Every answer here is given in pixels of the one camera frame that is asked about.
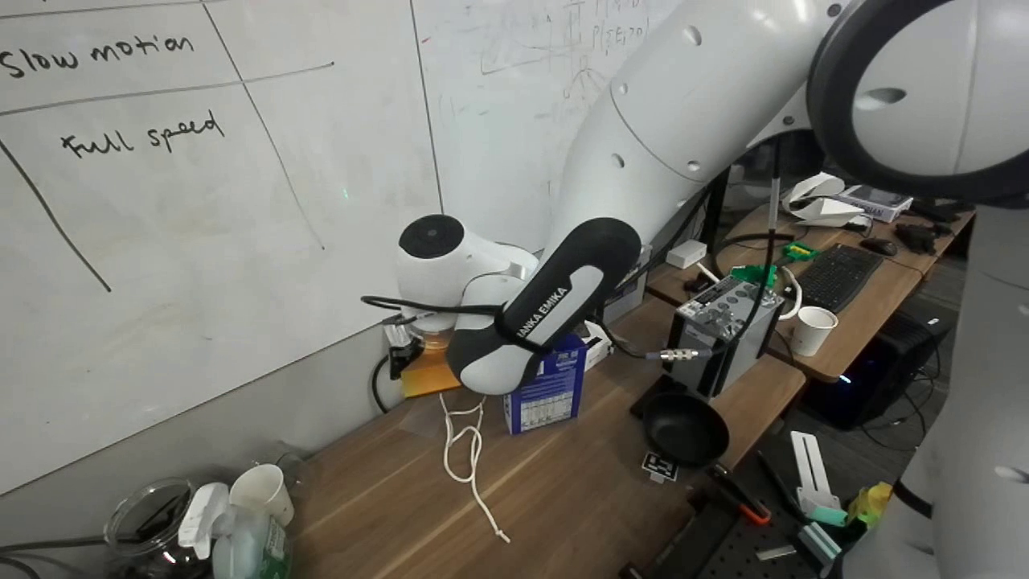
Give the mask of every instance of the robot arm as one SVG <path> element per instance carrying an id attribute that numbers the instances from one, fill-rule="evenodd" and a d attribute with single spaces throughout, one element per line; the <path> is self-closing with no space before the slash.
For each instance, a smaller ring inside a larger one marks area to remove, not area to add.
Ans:
<path id="1" fill-rule="evenodd" d="M 680 7 L 579 129 L 545 267 L 498 318 L 458 321 L 459 383 L 488 396 L 526 383 L 541 348 L 582 321 L 676 208 L 798 93 L 830 21 L 824 0 Z"/>
<path id="2" fill-rule="evenodd" d="M 455 368 L 491 396 L 526 383 L 541 348 L 605 300 L 683 201 L 759 136 L 796 129 L 782 115 L 805 82 L 810 129 L 849 176 L 930 199 L 1027 204 L 1027 65 L 1027 0 L 856 0 L 847 9 L 830 0 L 688 0 L 585 120 L 545 267 L 495 293 L 468 284 L 477 275 L 468 271 L 458 278 L 468 286 L 446 290 L 455 301 L 505 301 L 495 318 L 458 318 Z M 1029 218 L 1019 215 L 1006 221 L 990 267 L 969 267 L 973 278 L 1005 278 L 1013 312 L 984 316 L 998 327 L 960 324 L 957 357 L 964 366 L 947 418 L 903 476 L 939 514 L 895 503 L 886 530 L 849 555 L 847 575 L 1027 575 L 1029 420 L 1019 411 L 1029 366 L 1019 352 L 981 352 L 987 344 L 1027 344 L 1027 245 Z M 998 304 L 1005 300 L 964 301 L 964 312 Z M 979 361 L 999 364 L 994 380 L 973 383 L 984 373 Z M 964 424 L 969 411 L 990 427 Z"/>

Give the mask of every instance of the wooden desk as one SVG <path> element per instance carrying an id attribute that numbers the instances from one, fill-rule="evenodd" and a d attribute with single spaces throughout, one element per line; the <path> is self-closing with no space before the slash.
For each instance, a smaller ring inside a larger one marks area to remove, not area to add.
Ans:
<path id="1" fill-rule="evenodd" d="M 922 284 L 922 275 L 936 267 L 939 255 L 964 230 L 964 224 L 974 215 L 964 211 L 963 221 L 951 224 L 951 235 L 936 239 L 936 255 L 915 255 L 908 246 L 897 246 L 895 256 L 888 256 L 867 284 L 867 290 L 840 312 L 840 327 L 828 336 L 828 344 L 818 351 L 818 357 L 793 357 L 789 334 L 796 321 L 782 321 L 775 327 L 775 336 L 769 342 L 769 351 L 796 366 L 801 366 L 807 375 L 834 383 L 847 373 L 847 366 L 867 351 L 867 344 L 883 330 L 883 324 L 903 304 L 908 297 L 915 297 Z M 750 211 L 735 230 L 736 235 L 755 235 L 766 229 L 766 208 Z M 810 246 L 834 246 L 834 245 L 858 245 L 858 230 L 844 229 L 798 229 L 796 221 L 782 218 L 782 229 L 789 235 L 798 235 Z M 743 242 L 728 250 L 722 250 L 718 263 L 728 271 L 730 263 L 763 263 L 766 261 L 766 242 Z M 673 271 L 661 267 L 651 278 L 651 293 L 662 297 L 667 301 L 684 301 L 692 293 L 684 290 L 684 278 L 694 278 L 694 271 Z"/>
<path id="2" fill-rule="evenodd" d="M 673 307 L 647 300 L 618 330 L 662 348 Z M 491 538 L 468 485 L 441 465 L 445 424 L 435 399 L 407 403 L 347 433 L 306 476 L 292 527 L 302 575 L 618 575 L 651 562 L 688 520 L 684 485 L 652 485 L 630 404 L 658 364 L 605 361 L 589 373 L 575 420 L 509 437 L 498 403 L 485 414 L 479 488 L 515 544 Z M 718 399 L 736 464 L 801 393 L 805 373 L 759 361 Z"/>

